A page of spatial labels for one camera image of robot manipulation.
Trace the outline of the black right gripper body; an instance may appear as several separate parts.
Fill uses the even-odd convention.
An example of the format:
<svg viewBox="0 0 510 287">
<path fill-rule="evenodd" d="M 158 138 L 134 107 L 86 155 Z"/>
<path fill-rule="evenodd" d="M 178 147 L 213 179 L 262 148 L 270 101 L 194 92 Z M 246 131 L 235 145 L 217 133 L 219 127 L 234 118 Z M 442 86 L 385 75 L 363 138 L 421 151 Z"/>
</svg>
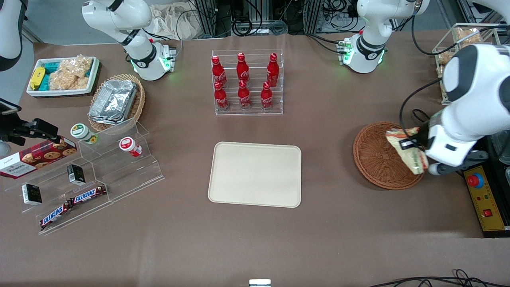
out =
<svg viewBox="0 0 510 287">
<path fill-rule="evenodd" d="M 18 112 L 22 110 L 22 107 L 3 98 L 0 101 L 1 141 L 23 146 L 26 143 L 26 138 L 36 138 L 36 134 L 30 129 L 30 123 L 18 116 Z"/>
</svg>

